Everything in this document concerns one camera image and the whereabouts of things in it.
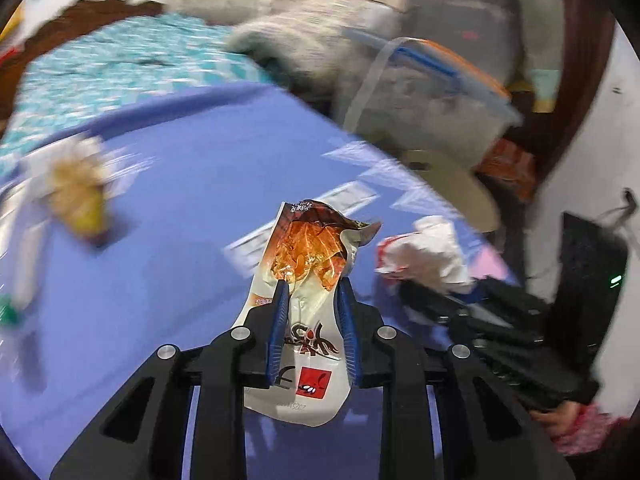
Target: beige cap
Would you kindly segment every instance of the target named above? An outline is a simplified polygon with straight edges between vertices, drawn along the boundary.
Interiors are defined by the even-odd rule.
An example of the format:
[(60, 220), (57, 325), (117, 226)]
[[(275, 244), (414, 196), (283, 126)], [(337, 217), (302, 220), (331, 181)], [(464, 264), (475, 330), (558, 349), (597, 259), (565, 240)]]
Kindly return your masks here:
[(441, 153), (427, 150), (402, 152), (401, 161), (429, 184), (481, 233), (500, 227), (500, 212), (488, 190), (476, 177)]

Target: plush blanket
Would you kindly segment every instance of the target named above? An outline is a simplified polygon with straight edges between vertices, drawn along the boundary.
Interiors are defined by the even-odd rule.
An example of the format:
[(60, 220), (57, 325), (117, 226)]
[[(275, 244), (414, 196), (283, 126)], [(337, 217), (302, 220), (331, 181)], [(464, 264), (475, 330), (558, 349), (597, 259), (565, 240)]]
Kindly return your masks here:
[[(388, 14), (380, 17), (380, 12)], [(333, 93), (340, 64), (350, 49), (343, 29), (393, 22), (393, 13), (367, 0), (307, 0), (287, 12), (239, 25), (226, 46), (250, 56), (295, 94), (326, 96)]]
[(251, 59), (225, 51), (231, 30), (178, 14), (136, 16), (40, 56), (22, 76), (0, 174), (52, 133), (106, 110), (187, 86), (269, 82)]

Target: orange food picture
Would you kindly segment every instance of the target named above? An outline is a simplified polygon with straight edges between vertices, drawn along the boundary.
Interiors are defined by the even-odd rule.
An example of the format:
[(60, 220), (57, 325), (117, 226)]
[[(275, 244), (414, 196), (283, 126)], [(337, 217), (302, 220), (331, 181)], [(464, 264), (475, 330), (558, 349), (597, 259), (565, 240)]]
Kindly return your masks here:
[(278, 280), (296, 283), (313, 270), (322, 286), (331, 290), (347, 263), (340, 232), (342, 228), (319, 222), (291, 222), (276, 249), (271, 272)]

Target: child's hand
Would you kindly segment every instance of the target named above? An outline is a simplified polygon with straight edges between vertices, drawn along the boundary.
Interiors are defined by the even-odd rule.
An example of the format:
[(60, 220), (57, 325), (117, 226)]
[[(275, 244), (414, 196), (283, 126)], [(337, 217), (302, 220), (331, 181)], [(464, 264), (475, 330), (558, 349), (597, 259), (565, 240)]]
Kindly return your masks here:
[(574, 425), (580, 413), (580, 404), (571, 400), (564, 400), (555, 410), (541, 413), (529, 412), (533, 420), (542, 424), (543, 429), (551, 437), (563, 436)]

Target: crumpled white paper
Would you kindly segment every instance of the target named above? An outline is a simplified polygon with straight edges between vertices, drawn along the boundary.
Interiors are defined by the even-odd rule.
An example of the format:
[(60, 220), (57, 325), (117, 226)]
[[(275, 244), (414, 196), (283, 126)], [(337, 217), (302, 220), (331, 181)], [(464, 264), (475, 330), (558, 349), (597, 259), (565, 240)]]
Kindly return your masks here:
[(473, 288), (453, 224), (443, 216), (414, 222), (413, 233), (385, 238), (378, 245), (376, 272), (414, 280), (440, 293), (466, 294)]

